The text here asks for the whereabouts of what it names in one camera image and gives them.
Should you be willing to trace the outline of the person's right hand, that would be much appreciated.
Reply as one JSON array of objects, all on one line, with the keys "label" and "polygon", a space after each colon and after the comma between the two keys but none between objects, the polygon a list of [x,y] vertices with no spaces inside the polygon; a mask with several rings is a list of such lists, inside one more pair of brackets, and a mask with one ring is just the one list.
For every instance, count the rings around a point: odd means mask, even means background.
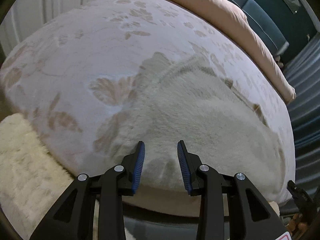
[{"label": "person's right hand", "polygon": [[301,213],[296,213],[286,225],[287,231],[291,235],[291,239],[300,239],[309,229],[311,223],[303,220]]}]

